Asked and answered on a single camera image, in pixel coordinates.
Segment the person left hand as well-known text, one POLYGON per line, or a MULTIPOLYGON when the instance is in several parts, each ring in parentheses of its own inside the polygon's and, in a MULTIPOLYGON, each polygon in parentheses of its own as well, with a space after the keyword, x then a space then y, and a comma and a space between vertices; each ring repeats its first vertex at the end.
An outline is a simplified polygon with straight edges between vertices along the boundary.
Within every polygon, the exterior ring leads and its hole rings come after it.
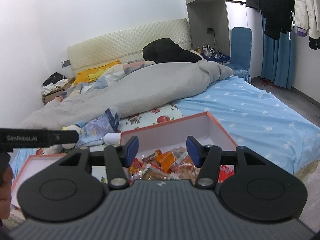
POLYGON ((13 171, 10 165, 2 173, 0 189, 0 219, 8 219, 11 205, 11 186, 13 171))

